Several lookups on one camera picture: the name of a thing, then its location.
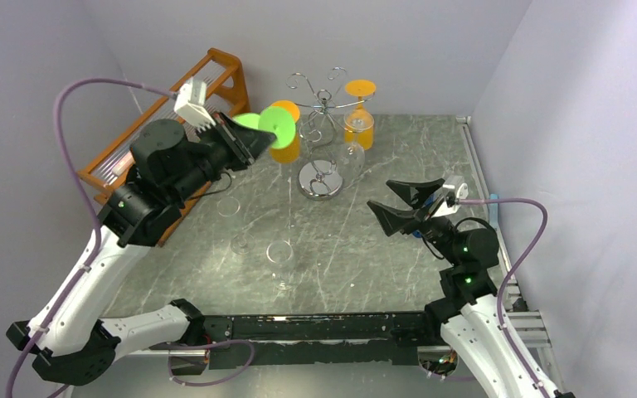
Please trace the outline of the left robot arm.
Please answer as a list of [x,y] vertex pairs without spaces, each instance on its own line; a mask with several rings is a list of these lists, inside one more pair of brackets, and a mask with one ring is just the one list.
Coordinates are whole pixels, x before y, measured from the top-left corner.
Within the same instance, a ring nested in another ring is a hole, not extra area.
[[140,349],[208,341],[204,315],[182,298],[129,318],[102,315],[126,275],[181,219],[186,201],[222,172],[248,168],[279,138],[222,113],[197,135],[189,140],[174,119],[143,127],[130,146],[134,165],[96,215],[90,242],[66,281],[39,314],[7,330],[19,351],[33,355],[42,380],[83,386]]

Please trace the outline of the clear wine glass handled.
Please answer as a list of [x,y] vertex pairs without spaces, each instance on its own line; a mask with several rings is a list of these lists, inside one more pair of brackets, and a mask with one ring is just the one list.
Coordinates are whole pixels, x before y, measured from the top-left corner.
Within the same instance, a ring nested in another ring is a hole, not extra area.
[[356,142],[348,142],[339,148],[336,157],[338,173],[343,178],[346,187],[351,186],[358,179],[366,162],[366,151]]

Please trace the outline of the black base frame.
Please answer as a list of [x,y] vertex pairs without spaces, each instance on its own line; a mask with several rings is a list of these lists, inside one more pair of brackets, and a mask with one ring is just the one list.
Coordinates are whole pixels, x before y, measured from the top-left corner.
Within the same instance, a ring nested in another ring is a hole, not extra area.
[[453,348],[461,358],[490,365],[508,348],[493,313],[476,312],[445,320],[426,311],[395,313],[324,313],[313,315],[209,316],[201,330],[178,342],[161,342],[170,349],[206,356],[210,368],[388,362],[416,366],[430,349]]

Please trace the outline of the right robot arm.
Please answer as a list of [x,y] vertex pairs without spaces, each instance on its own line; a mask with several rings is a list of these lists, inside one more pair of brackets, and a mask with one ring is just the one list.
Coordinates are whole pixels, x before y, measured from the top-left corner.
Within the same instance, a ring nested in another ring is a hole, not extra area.
[[489,269],[498,265],[495,228],[475,217],[474,229],[450,220],[461,206],[471,206],[462,177],[386,185],[409,207],[399,210],[368,201],[387,236],[417,233],[439,259],[450,263],[440,272],[443,298],[425,306],[422,331],[435,344],[446,343],[472,372],[489,397],[564,397],[527,349],[505,313],[509,270],[495,286]]

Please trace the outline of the yellow pink highlighter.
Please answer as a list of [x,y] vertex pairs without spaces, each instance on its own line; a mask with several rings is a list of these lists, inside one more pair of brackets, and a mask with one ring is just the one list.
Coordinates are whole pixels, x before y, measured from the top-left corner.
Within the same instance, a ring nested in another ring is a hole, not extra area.
[[123,175],[129,167],[134,164],[134,158],[131,152],[127,152],[121,157],[121,159],[112,167],[111,172],[119,177]]

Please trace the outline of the light blue clip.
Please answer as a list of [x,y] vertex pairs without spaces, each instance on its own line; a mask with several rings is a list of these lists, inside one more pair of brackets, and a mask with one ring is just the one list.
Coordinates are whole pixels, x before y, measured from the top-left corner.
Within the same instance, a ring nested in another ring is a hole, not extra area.
[[489,200],[491,201],[488,204],[488,212],[489,212],[489,224],[495,229],[499,230],[499,204],[495,202],[498,200],[497,194],[490,194]]

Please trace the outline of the orange wooden shelf rack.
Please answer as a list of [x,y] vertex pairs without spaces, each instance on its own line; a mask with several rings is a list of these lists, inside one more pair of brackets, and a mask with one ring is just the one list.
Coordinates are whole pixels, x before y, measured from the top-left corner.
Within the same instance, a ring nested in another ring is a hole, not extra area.
[[[207,111],[230,118],[249,109],[239,58],[211,48],[173,87],[189,78],[207,84]],[[230,171],[231,153],[216,126],[195,129],[173,111],[174,100],[161,98],[102,154],[78,172],[97,190],[102,222],[119,244],[162,245],[212,182]],[[112,167],[127,152],[134,164],[116,177]]]

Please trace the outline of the orange goblet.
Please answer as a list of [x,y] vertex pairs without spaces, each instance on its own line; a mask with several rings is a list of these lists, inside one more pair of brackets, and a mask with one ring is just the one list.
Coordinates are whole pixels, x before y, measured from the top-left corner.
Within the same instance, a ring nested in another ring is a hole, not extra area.
[[352,109],[344,115],[344,138],[348,142],[358,143],[365,151],[369,150],[374,140],[374,117],[365,108],[365,102],[376,93],[377,86],[371,80],[351,80],[345,90],[356,98]]
[[[294,122],[298,122],[300,111],[299,107],[294,102],[286,99],[277,100],[272,104],[272,106],[285,109],[290,113]],[[296,161],[299,158],[300,154],[300,138],[298,128],[294,127],[294,139],[289,146],[282,149],[270,148],[269,154],[277,163],[287,164]]]

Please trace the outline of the green plastic goblet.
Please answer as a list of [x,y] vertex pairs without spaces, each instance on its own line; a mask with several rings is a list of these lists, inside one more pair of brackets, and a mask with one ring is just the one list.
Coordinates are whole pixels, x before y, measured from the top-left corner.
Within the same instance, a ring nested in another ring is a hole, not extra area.
[[294,118],[282,107],[270,106],[259,114],[238,114],[232,119],[241,126],[272,133],[275,136],[275,142],[271,144],[273,149],[288,147],[296,135]]

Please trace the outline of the clear wine glass front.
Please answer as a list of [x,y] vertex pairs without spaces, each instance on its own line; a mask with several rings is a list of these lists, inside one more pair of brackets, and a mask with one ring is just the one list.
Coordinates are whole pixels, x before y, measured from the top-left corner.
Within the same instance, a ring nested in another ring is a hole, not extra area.
[[293,246],[287,240],[276,240],[267,246],[265,255],[275,287],[278,290],[290,290],[291,275],[295,268]]

